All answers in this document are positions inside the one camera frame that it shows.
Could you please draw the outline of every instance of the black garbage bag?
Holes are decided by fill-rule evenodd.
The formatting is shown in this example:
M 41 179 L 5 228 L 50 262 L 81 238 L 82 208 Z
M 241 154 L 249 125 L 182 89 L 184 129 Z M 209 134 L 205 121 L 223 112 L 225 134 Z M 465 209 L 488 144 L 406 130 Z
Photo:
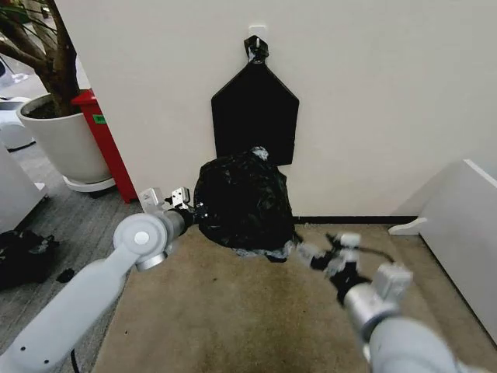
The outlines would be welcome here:
M 267 43 L 252 36 L 244 44 L 247 65 L 211 100 L 217 157 L 263 146 L 272 164 L 289 165 L 299 99 L 267 67 Z
M 264 148 L 220 157 L 200 169 L 195 206 L 200 231 L 239 255 L 284 260 L 297 240 L 287 178 Z
M 54 264 L 59 243 L 52 235 L 8 231 L 0 235 L 0 290 L 44 282 Z

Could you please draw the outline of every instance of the red cabinet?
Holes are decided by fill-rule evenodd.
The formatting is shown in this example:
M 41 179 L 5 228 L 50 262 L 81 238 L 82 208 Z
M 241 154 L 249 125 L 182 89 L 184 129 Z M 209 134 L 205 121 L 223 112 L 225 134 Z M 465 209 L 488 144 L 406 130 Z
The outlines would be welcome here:
M 90 131 L 98 144 L 103 158 L 106 160 L 110 174 L 116 182 L 117 189 L 124 202 L 127 204 L 137 198 L 130 176 L 126 171 L 126 166 L 117 150 L 116 143 L 110 134 L 107 122 L 102 115 L 99 103 L 91 89 L 84 91 L 72 101 L 73 105 L 81 107 L 85 119 L 88 122 Z

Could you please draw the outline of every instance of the green label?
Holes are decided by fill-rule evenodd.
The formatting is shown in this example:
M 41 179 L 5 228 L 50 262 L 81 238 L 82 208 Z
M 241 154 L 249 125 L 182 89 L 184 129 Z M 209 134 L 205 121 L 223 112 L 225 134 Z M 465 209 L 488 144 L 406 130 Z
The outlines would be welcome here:
M 97 124 L 107 124 L 106 118 L 104 118 L 102 114 L 93 114 L 93 120 Z

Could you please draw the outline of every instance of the cable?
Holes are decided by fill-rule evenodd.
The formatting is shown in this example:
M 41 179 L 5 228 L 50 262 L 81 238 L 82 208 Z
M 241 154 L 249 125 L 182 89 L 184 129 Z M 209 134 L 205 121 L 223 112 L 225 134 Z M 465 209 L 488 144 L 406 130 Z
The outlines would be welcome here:
M 79 373 L 78 362 L 76 361 L 76 353 L 74 348 L 71 351 L 71 364 L 72 370 L 75 371 L 75 373 Z
M 332 246 L 332 250 L 331 250 L 332 254 L 337 255 L 337 253 L 341 249 L 344 249 L 344 247 L 340 243 L 340 240 L 337 239 L 336 236 L 330 235 L 329 233 L 326 233 L 325 236 L 326 236 L 326 239 L 328 240 L 328 242 Z M 388 260 L 390 263 L 395 263 L 394 258 L 392 258 L 390 255 L 388 255 L 388 254 L 386 254 L 386 253 L 384 253 L 383 251 L 380 251 L 380 250 L 370 249 L 368 247 L 362 247 L 362 246 L 347 247 L 347 249 L 354 249 L 354 250 L 360 251 L 362 253 L 369 253 L 369 254 L 374 254 L 374 255 L 382 256 L 383 258 L 385 258 L 386 260 Z
M 388 260 L 390 263 L 395 263 L 394 258 L 392 258 L 387 253 L 384 253 L 383 251 L 380 251 L 380 250 L 370 249 L 368 247 L 362 247 L 362 246 L 353 247 L 351 249 L 360 251 L 362 253 L 369 253 L 369 254 L 375 254 L 375 255 L 378 255 L 378 256 L 382 256 L 383 258 L 385 258 L 386 260 Z

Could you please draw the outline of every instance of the potted plant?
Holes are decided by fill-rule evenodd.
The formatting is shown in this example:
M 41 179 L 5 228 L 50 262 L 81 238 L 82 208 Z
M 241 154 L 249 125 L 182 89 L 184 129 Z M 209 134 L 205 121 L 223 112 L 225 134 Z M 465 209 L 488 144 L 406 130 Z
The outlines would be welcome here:
M 45 19 L 47 9 L 51 18 Z M 26 15 L 31 24 L 23 23 L 19 14 Z M 55 1 L 1 1 L 0 33 L 4 36 L 0 53 L 33 68 L 47 90 L 46 95 L 22 105 L 17 115 L 65 176 L 66 184 L 96 185 L 111 180 L 83 114 L 71 105 L 79 95 L 76 51 Z

